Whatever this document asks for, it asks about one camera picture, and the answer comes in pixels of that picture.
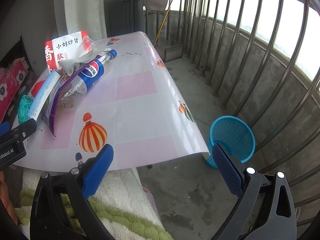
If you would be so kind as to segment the white blue paper box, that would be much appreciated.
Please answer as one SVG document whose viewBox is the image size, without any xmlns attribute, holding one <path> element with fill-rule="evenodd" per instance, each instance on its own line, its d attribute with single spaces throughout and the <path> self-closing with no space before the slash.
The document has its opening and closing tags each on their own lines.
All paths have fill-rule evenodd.
<svg viewBox="0 0 320 240">
<path fill-rule="evenodd" d="M 39 116 L 44 107 L 44 103 L 50 96 L 50 93 L 52 92 L 53 88 L 55 87 L 57 82 L 60 80 L 60 78 L 61 78 L 60 72 L 57 72 L 56 70 L 53 70 L 46 77 L 44 83 L 42 84 L 38 93 L 36 94 L 35 99 L 31 104 L 31 107 L 29 108 L 29 111 L 27 114 L 28 119 L 34 119 L 35 121 L 39 119 Z"/>
</svg>

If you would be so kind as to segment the purple snack wrapper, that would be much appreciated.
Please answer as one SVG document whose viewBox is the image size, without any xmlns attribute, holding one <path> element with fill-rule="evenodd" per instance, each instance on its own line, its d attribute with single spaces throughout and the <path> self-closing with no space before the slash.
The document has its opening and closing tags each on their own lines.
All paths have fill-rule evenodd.
<svg viewBox="0 0 320 240">
<path fill-rule="evenodd" d="M 77 75 L 63 75 L 53 86 L 42 109 L 42 119 L 49 127 L 50 132 L 55 136 L 55 116 L 58 106 L 63 109 L 73 109 L 81 94 L 76 91 L 79 86 L 74 79 Z"/>
</svg>

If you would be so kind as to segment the Pepsi plastic bottle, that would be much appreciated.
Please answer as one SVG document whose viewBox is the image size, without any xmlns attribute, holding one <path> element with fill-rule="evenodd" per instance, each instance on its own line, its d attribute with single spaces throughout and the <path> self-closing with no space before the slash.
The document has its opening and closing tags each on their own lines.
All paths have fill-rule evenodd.
<svg viewBox="0 0 320 240">
<path fill-rule="evenodd" d="M 81 70 L 74 77 L 70 77 L 66 85 L 60 89 L 59 105 L 65 110 L 76 109 L 94 84 L 108 72 L 110 62 L 116 57 L 116 50 L 108 49 L 81 67 Z"/>
</svg>

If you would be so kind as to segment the red white snack bag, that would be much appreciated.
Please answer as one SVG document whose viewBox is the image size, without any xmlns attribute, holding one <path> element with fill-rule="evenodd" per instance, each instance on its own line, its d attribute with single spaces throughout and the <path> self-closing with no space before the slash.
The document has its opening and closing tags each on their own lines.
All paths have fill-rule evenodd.
<svg viewBox="0 0 320 240">
<path fill-rule="evenodd" d="M 44 54 L 49 72 L 62 69 L 59 61 L 76 58 L 76 51 L 84 38 L 88 38 L 88 33 L 78 31 L 45 42 Z"/>
</svg>

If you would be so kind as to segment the blue plastic trash basket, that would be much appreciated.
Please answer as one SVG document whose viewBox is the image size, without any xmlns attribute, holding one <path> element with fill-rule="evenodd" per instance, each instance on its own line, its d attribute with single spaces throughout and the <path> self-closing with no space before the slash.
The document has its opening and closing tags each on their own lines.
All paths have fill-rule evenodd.
<svg viewBox="0 0 320 240">
<path fill-rule="evenodd" d="M 225 115 L 217 118 L 209 130 L 206 162 L 213 168 L 217 165 L 212 157 L 213 146 L 220 143 L 227 153 L 237 157 L 242 163 L 247 162 L 255 152 L 255 138 L 248 125 L 241 119 Z"/>
</svg>

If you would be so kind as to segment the white green fleece blanket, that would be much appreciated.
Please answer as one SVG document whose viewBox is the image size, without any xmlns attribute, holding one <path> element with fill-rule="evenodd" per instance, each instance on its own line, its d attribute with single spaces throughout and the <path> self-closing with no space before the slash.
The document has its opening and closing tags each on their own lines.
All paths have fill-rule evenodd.
<svg viewBox="0 0 320 240">
<path fill-rule="evenodd" d="M 18 227 L 30 239 L 31 204 L 41 171 L 23 171 L 21 207 L 14 208 Z M 88 201 L 93 211 L 115 239 L 173 239 L 157 213 L 153 197 L 145 189 L 136 168 L 108 171 Z M 62 201 L 72 228 L 85 235 L 66 194 Z"/>
</svg>

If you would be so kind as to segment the teal yarn bundle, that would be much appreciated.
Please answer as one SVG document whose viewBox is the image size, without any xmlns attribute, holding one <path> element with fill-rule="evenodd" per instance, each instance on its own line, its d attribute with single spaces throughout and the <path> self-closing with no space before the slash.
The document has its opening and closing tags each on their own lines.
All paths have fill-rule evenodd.
<svg viewBox="0 0 320 240">
<path fill-rule="evenodd" d="M 22 96 L 18 107 L 18 123 L 22 124 L 28 120 L 28 112 L 33 103 L 33 98 L 28 95 Z"/>
</svg>

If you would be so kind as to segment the pink floral bedding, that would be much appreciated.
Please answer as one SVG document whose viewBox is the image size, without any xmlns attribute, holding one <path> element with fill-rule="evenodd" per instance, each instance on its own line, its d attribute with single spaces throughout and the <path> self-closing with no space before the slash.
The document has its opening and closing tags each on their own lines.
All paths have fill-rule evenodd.
<svg viewBox="0 0 320 240">
<path fill-rule="evenodd" d="M 9 66 L 6 74 L 1 78 L 1 122 L 3 121 L 14 96 L 20 89 L 29 66 L 24 57 L 17 58 Z"/>
</svg>

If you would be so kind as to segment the pink patterned tablecloth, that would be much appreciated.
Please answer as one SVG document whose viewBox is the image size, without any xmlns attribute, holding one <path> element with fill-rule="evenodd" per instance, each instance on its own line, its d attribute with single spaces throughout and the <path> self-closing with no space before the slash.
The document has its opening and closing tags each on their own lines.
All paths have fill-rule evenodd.
<svg viewBox="0 0 320 240">
<path fill-rule="evenodd" d="M 117 51 L 110 70 L 76 110 L 57 111 L 54 132 L 38 122 L 17 166 L 67 172 L 96 156 L 103 143 L 113 147 L 112 170 L 209 152 L 195 115 L 145 33 L 98 44 Z"/>
</svg>

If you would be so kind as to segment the metal balcony railing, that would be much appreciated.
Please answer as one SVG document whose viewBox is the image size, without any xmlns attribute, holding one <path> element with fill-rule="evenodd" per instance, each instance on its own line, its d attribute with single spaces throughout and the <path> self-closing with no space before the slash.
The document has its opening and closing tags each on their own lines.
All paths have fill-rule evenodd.
<svg viewBox="0 0 320 240">
<path fill-rule="evenodd" d="M 169 0 L 141 0 L 154 42 Z M 221 115 L 244 121 L 262 173 L 284 171 L 305 230 L 319 211 L 319 14 L 311 0 L 173 0 L 155 45 L 183 44 L 165 62 L 194 98 L 208 144 Z"/>
</svg>

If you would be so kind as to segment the white curtain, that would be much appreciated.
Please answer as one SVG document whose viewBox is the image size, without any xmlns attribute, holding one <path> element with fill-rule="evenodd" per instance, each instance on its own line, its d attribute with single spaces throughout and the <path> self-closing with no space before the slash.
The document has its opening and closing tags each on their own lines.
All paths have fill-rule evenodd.
<svg viewBox="0 0 320 240">
<path fill-rule="evenodd" d="M 53 0 L 59 36 L 86 31 L 95 41 L 107 38 L 104 0 Z"/>
</svg>

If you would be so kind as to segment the dark cabinet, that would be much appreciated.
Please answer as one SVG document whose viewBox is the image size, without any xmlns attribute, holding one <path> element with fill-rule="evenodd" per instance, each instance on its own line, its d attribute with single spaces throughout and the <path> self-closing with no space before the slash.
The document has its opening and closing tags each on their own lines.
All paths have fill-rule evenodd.
<svg viewBox="0 0 320 240">
<path fill-rule="evenodd" d="M 141 0 L 104 0 L 108 37 L 143 31 Z"/>
</svg>

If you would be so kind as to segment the yellow broom stick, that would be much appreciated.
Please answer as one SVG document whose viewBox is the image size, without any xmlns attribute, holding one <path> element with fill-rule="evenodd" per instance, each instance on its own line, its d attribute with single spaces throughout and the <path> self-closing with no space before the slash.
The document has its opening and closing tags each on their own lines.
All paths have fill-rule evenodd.
<svg viewBox="0 0 320 240">
<path fill-rule="evenodd" d="M 170 12 L 170 8 L 171 8 L 171 4 L 172 4 L 173 0 L 169 0 L 169 1 L 170 1 L 170 2 L 169 2 L 169 5 L 168 5 L 168 8 L 167 8 L 167 10 L 165 11 L 163 20 L 162 20 L 162 22 L 161 22 L 161 25 L 160 25 L 158 31 L 157 31 L 156 38 L 155 38 L 155 40 L 154 40 L 153 46 L 155 46 L 155 45 L 157 44 L 158 39 L 159 39 L 159 36 L 160 36 L 160 34 L 161 34 L 161 30 L 162 30 L 163 25 L 164 25 L 164 22 L 165 22 L 168 14 L 169 14 L 169 12 Z"/>
</svg>

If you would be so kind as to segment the metal dustpan frame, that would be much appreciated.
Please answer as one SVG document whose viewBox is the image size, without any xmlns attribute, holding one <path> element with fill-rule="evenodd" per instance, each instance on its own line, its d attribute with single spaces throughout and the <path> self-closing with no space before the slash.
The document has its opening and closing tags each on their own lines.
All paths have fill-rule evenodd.
<svg viewBox="0 0 320 240">
<path fill-rule="evenodd" d="M 164 49 L 164 62 L 180 59 L 183 56 L 183 44 L 177 44 Z"/>
</svg>

